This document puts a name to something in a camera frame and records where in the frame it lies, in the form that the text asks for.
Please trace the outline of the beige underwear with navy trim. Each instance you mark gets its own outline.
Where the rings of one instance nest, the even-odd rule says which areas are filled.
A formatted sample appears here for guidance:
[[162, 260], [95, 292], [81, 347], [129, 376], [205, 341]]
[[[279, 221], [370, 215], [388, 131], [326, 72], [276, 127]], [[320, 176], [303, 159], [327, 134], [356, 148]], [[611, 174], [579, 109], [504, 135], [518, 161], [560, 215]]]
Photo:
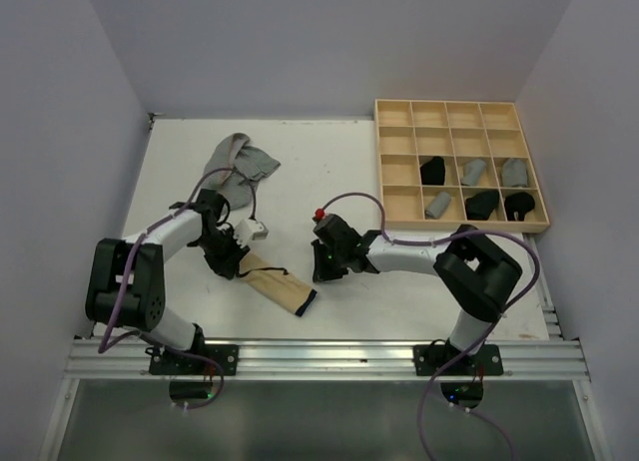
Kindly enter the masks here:
[[241, 260], [236, 277], [297, 317], [302, 317], [318, 296], [314, 288], [287, 268], [270, 265], [251, 252]]

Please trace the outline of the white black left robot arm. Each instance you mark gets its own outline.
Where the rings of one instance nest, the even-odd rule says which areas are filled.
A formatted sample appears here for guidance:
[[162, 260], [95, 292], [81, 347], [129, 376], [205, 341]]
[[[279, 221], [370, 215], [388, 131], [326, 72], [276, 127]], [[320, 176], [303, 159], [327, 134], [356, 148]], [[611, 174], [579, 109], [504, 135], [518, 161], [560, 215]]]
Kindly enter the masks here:
[[98, 352], [128, 336], [140, 336], [173, 350], [185, 373], [201, 371], [208, 360], [202, 329], [167, 307], [165, 263], [186, 247], [197, 247], [209, 269], [231, 280], [249, 248], [228, 224], [231, 208], [213, 190], [189, 203], [175, 203], [162, 219], [127, 238], [104, 238], [96, 246], [86, 316], [106, 326]]

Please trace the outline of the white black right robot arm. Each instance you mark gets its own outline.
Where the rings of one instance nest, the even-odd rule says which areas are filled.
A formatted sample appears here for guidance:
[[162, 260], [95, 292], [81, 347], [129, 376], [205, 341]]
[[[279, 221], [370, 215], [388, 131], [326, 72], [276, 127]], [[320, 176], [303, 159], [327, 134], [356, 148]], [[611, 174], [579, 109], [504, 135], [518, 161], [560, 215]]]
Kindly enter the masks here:
[[522, 276], [520, 264], [486, 234], [462, 225], [441, 244], [391, 242], [379, 230], [359, 233], [338, 216], [314, 227], [313, 280], [340, 279], [349, 272], [409, 272], [438, 277], [460, 306], [446, 340], [444, 360], [450, 370], [467, 373], [480, 361], [488, 329], [506, 310]]

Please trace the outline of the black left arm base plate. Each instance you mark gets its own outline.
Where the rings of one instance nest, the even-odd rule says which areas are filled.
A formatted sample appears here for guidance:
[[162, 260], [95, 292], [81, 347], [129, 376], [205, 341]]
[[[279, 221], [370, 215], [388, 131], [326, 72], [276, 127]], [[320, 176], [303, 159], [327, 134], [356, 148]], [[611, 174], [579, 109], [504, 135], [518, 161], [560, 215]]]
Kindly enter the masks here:
[[240, 347], [236, 344], [205, 344], [199, 354], [178, 354], [160, 347], [149, 346], [149, 373], [166, 376], [235, 376], [240, 360]]

